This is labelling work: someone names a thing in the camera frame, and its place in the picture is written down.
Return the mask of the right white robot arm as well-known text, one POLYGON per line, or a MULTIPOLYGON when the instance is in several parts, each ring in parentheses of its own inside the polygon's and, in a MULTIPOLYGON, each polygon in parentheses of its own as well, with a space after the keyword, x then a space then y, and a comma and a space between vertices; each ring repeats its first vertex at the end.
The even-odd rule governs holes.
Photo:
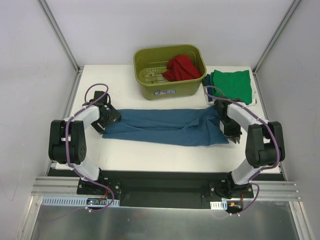
POLYGON ((241 130, 246 132, 245 159, 214 187, 218 196, 231 199, 247 190, 261 171, 274 169, 285 159, 283 127, 278 121, 257 116, 242 102, 219 98, 214 101, 213 108, 228 140, 237 144, 241 130))

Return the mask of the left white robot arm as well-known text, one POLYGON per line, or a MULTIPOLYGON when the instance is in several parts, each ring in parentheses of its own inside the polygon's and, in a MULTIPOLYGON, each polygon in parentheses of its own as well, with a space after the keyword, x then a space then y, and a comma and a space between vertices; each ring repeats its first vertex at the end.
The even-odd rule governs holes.
POLYGON ((106 183, 101 179, 101 170, 89 163, 85 130, 91 126, 98 134, 103 135, 107 127, 121 118, 111 104, 110 95, 104 91, 95 91, 93 99, 85 101, 73 116, 51 122, 49 158, 79 173, 82 180, 90 180, 89 190, 96 195, 102 194, 106 183))

